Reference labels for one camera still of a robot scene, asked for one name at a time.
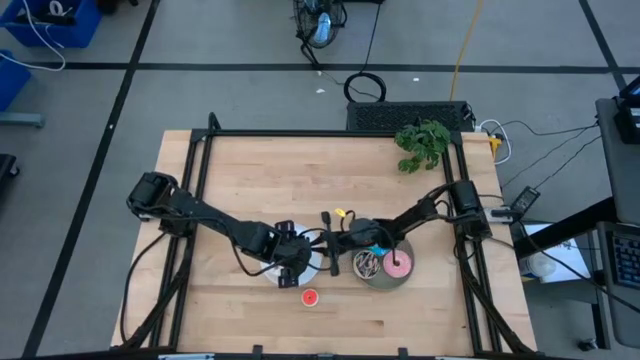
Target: wooden table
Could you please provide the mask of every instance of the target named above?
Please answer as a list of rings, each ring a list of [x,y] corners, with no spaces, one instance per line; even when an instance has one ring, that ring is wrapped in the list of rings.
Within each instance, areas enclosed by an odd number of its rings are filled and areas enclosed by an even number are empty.
[[[181,178],[189,136],[189,131],[164,134],[156,171]],[[463,139],[478,192],[500,194],[486,135],[463,134]],[[292,219],[321,227],[320,212],[333,213],[338,207],[353,209],[358,216],[393,218],[445,182],[442,167],[400,174],[396,164],[405,155],[391,138],[216,137],[204,200],[239,219],[270,224]],[[452,158],[457,169],[453,152]],[[198,164],[196,160],[194,187]],[[493,198],[482,202],[500,205]],[[159,234],[157,228],[157,221],[141,225],[134,256]],[[511,242],[507,226],[493,225],[492,230],[495,238]],[[265,277],[246,276],[229,240],[201,226],[178,350],[247,353],[261,344],[267,353],[394,355],[398,347],[407,347],[412,355],[472,355],[462,280],[452,255],[452,226],[432,221],[408,239],[416,264],[401,288],[372,290],[349,266],[341,266],[339,277],[323,272],[312,280],[309,287],[319,292],[320,302],[307,308],[300,301],[302,288],[277,289]],[[126,317],[129,336],[156,301],[167,244],[165,240],[149,251],[133,275]],[[513,251],[490,241],[483,246],[497,309],[535,349]],[[249,270],[259,269],[256,261],[243,258]],[[486,317],[478,303],[477,308],[483,345],[490,349]],[[165,316],[161,344],[168,339],[172,310]],[[116,331],[113,343],[120,342]]]

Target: blue crate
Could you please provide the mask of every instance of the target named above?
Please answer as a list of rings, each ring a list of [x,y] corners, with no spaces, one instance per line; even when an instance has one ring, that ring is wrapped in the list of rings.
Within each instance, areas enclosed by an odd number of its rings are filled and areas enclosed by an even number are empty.
[[[102,14],[96,7],[95,0],[58,0],[63,9],[73,6],[75,9],[76,25],[62,26],[51,25],[48,34],[45,31],[46,25],[34,24],[40,35],[52,46],[56,46],[52,40],[58,44],[69,48],[85,48],[89,46],[93,34],[100,24]],[[27,0],[31,14],[36,14],[42,8],[49,8],[50,0]],[[0,27],[6,28],[13,37],[24,46],[46,46],[42,40],[34,33],[31,25],[15,23],[14,20],[24,9],[22,0],[12,0],[5,12],[0,17]]]
[[[0,52],[13,58],[11,53],[6,50],[0,50]],[[0,111],[9,107],[13,98],[18,95],[30,77],[31,73],[24,66],[0,57]]]

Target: green leaves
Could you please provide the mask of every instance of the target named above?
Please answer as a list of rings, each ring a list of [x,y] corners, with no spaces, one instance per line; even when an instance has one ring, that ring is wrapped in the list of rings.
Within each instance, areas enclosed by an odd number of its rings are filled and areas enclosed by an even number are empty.
[[[422,161],[418,160],[416,157],[411,159],[404,159],[398,162],[398,170],[402,172],[407,172],[409,174],[416,172],[420,168],[420,163]]]
[[[398,169],[413,173],[420,168],[423,161],[426,170],[431,170],[440,163],[440,155],[445,151],[451,136],[449,130],[437,121],[423,120],[420,125],[407,125],[395,136],[396,144],[413,155],[410,159],[400,160]]]

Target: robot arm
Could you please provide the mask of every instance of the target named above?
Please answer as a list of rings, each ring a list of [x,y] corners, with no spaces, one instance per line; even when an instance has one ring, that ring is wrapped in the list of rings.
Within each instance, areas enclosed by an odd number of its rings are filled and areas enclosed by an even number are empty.
[[[178,188],[169,175],[145,173],[127,198],[127,206],[138,218],[161,219],[160,229],[174,236],[188,236],[191,223],[196,222],[228,237],[243,254],[282,266],[278,278],[282,288],[298,285],[298,276],[311,258],[311,245],[298,241],[291,221],[276,227],[240,221]]]
[[[439,214],[436,209],[435,203],[445,191],[451,195],[456,216]],[[238,220],[178,188],[173,177],[156,172],[142,176],[129,195],[127,206],[139,218],[161,219],[160,229],[174,236],[188,236],[193,230],[193,222],[219,232],[243,254],[282,266],[278,279],[281,288],[298,285],[298,277],[307,268],[312,251],[328,256],[331,275],[337,276],[340,274],[337,262],[341,254],[375,244],[393,249],[407,233],[427,221],[444,220],[460,224],[468,235],[474,237],[491,235],[475,186],[465,180],[433,189],[395,219],[356,219],[348,232],[331,231],[330,216],[323,213],[327,231],[311,243],[296,235],[290,220],[277,223],[275,227]],[[321,243],[326,243],[327,247],[312,248]]]

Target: gray floor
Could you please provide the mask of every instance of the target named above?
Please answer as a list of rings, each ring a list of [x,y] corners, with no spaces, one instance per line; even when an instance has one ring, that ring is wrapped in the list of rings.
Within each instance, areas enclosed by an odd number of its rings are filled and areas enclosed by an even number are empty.
[[[3,9],[8,0],[0,0]],[[64,51],[72,62],[128,62],[150,0],[126,4],[105,18],[87,49]],[[589,0],[620,66],[640,66],[635,0]],[[475,2],[389,0],[383,5],[372,64],[455,63]],[[348,4],[349,23],[319,51],[325,63],[362,63],[375,6]],[[289,0],[162,0],[141,61],[147,63],[305,63],[293,36]],[[0,47],[26,61],[55,60],[0,31]],[[486,0],[466,65],[606,66],[577,0]],[[351,72],[330,72],[344,80]],[[388,100],[446,100],[451,73],[377,72]],[[0,212],[0,358],[19,356],[33,325],[82,193],[124,71],[35,72],[10,110],[39,112],[45,128],[0,128],[0,152],[19,157],[22,174]],[[630,81],[635,76],[627,75]],[[354,82],[362,90],[370,84]],[[521,120],[539,131],[592,124],[594,101],[617,87],[610,74],[463,73],[457,99],[478,119]],[[342,88],[312,71],[137,71],[39,354],[105,349],[110,342],[138,222],[124,199],[141,172],[154,167],[164,130],[203,127],[214,111],[224,128],[343,129]],[[534,137],[507,128],[512,159],[502,182],[569,135]],[[504,189],[508,200],[536,185],[580,146],[589,130]],[[610,194],[602,146],[585,149],[543,187],[527,215],[557,221]],[[529,307],[539,348],[576,358],[631,359],[640,352],[583,354],[574,341],[593,336],[582,304],[532,294]],[[557,326],[559,319],[562,326]]]

